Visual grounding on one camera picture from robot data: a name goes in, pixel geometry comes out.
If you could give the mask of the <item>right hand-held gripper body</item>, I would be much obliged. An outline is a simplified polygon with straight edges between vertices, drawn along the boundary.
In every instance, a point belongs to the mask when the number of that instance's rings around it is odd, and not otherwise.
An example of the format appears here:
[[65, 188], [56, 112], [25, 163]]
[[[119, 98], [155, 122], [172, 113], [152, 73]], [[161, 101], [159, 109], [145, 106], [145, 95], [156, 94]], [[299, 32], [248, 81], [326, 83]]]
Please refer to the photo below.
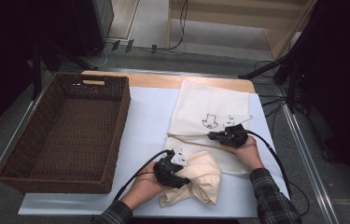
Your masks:
[[229, 115], [224, 122], [223, 145], [227, 147], [241, 147], [245, 144], [248, 135], [244, 125], [251, 120], [251, 115]]

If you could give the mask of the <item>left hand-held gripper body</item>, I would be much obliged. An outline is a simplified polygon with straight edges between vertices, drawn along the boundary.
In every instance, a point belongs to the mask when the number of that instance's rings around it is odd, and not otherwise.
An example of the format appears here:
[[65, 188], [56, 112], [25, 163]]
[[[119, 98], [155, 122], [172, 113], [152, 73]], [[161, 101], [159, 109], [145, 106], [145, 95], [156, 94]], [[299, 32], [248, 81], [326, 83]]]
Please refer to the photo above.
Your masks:
[[187, 167], [188, 163], [182, 152], [169, 150], [164, 158], [161, 158], [153, 167], [154, 175], [159, 183], [164, 186], [180, 189], [182, 188], [182, 178], [176, 175], [177, 172]]

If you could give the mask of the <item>cream cloth garment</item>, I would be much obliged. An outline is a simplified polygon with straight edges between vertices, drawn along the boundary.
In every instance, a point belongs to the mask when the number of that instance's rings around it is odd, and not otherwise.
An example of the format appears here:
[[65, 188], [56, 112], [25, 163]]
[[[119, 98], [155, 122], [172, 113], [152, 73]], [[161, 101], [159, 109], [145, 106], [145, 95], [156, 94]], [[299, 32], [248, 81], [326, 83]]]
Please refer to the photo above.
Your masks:
[[195, 197], [208, 205], [217, 203], [221, 169], [207, 151], [198, 152], [187, 158], [188, 165], [175, 173], [176, 177], [187, 178], [188, 184], [180, 189], [173, 188], [160, 193], [160, 206], [166, 207]]

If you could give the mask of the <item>cream mesh laundry bag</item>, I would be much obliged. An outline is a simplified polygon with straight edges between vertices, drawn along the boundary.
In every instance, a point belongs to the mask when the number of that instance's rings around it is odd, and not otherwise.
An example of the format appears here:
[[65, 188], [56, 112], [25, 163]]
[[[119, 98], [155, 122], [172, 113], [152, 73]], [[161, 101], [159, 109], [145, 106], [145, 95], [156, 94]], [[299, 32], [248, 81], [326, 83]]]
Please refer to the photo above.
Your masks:
[[226, 175], [245, 175], [248, 170], [238, 158], [209, 132], [224, 131], [242, 124], [246, 129], [253, 118], [249, 111], [249, 93], [183, 81], [171, 118], [165, 147], [182, 152], [186, 159], [208, 151]]

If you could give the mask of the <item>brown wicker basket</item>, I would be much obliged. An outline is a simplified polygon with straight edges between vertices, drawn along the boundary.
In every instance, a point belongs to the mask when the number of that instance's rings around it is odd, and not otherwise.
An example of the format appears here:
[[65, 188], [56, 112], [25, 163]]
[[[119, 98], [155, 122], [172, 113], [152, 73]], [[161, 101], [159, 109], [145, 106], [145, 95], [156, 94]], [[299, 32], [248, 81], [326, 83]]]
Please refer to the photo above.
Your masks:
[[128, 116], [129, 79], [56, 74], [0, 168], [21, 193], [111, 191]]

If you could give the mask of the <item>person's right hand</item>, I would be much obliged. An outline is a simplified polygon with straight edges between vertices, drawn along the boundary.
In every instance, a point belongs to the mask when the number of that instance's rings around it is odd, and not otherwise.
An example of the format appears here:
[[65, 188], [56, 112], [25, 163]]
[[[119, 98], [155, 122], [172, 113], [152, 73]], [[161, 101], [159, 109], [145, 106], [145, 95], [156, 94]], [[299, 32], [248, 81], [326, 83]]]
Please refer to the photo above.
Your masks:
[[259, 156], [257, 141], [252, 136], [249, 136], [241, 147], [228, 147], [228, 150], [233, 152], [249, 171], [264, 167]]

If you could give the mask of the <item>person's left hand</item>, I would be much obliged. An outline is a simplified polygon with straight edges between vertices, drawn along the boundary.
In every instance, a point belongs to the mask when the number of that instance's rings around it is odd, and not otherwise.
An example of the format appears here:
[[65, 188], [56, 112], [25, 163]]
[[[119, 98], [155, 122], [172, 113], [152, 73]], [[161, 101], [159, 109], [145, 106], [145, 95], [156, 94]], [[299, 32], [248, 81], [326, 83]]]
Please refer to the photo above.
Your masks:
[[168, 190], [169, 187], [158, 182], [153, 174], [155, 162], [147, 165], [135, 178], [128, 192], [120, 198], [130, 209], [134, 210], [139, 205], [153, 199], [157, 194]]

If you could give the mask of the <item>white table mat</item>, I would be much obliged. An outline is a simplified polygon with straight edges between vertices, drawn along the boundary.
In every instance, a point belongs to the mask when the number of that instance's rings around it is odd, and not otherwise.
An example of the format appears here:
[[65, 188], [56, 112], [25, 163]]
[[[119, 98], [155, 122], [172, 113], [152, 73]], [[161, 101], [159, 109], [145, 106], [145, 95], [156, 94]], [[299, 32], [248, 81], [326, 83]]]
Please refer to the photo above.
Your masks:
[[[130, 177], [164, 149], [177, 95], [178, 91], [174, 89], [131, 88], [131, 103], [110, 193], [28, 193], [19, 213], [24, 216], [75, 216], [103, 212]], [[189, 198], [162, 208], [159, 199], [154, 198], [136, 208], [133, 214], [136, 217], [255, 217], [256, 206], [247, 176], [224, 175], [215, 205]]]

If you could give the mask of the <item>black tripod stand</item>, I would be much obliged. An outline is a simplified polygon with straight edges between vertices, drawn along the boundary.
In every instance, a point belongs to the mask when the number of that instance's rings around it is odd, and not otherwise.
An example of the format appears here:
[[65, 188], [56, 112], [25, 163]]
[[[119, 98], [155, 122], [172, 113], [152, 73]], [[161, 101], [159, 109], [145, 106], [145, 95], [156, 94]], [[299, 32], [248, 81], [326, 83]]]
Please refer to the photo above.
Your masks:
[[290, 53], [286, 54], [283, 57], [280, 57], [277, 60], [269, 62], [268, 64], [263, 65], [261, 68], [256, 69], [255, 71], [248, 73], [246, 75], [240, 75], [240, 79], [251, 79], [257, 77], [269, 70], [273, 70], [275, 67], [278, 67], [277, 72], [273, 76], [273, 82], [276, 85], [282, 85], [285, 81], [288, 81], [287, 89], [287, 107], [292, 114], [295, 113], [296, 108], [296, 86], [297, 80], [301, 76], [300, 64], [296, 62], [294, 56]]

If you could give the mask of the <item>dark curtain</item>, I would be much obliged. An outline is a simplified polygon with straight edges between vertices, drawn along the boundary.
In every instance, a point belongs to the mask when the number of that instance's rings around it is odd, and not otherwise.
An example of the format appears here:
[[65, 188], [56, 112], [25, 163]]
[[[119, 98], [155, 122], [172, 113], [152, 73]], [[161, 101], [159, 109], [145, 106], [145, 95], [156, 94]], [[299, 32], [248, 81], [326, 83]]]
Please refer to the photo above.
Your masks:
[[332, 131], [325, 146], [350, 166], [350, 0], [318, 0], [303, 34], [301, 87]]
[[30, 85], [28, 62], [38, 39], [66, 11], [66, 0], [0, 0], [0, 117]]

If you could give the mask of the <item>black metal stand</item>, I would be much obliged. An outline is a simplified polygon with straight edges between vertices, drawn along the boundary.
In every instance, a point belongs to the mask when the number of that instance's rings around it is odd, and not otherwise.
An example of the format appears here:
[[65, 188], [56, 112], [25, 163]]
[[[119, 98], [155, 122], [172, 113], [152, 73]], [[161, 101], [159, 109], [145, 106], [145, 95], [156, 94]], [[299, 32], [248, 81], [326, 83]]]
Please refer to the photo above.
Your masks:
[[56, 43], [48, 40], [36, 40], [33, 47], [33, 84], [34, 92], [32, 99], [34, 100], [38, 94], [42, 91], [42, 74], [41, 74], [41, 62], [44, 62], [45, 66], [50, 71], [58, 71], [61, 67], [61, 63], [57, 57], [60, 54], [79, 65], [86, 70], [96, 70], [97, 66], [90, 67], [86, 62], [82, 61], [70, 51], [60, 47]]

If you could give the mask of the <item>dark cabinet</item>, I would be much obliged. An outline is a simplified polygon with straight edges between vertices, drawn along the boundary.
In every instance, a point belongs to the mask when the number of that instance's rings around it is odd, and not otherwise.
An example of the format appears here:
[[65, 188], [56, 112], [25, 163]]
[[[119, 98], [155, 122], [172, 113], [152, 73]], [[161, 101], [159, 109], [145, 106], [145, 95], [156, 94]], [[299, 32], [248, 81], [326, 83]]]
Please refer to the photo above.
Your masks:
[[72, 3], [80, 34], [79, 54], [92, 55], [105, 46], [115, 16], [112, 0], [72, 0]]

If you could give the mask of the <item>wooden shelf frame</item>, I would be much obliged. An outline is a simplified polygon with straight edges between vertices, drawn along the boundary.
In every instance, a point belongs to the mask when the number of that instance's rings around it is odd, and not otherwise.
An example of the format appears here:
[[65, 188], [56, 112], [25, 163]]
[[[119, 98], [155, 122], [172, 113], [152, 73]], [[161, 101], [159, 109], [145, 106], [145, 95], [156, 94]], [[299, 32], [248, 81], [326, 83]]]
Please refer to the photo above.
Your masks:
[[172, 19], [179, 19], [188, 1], [189, 21], [262, 28], [272, 56], [279, 59], [297, 32], [303, 30], [317, 0], [168, 0], [166, 47]]

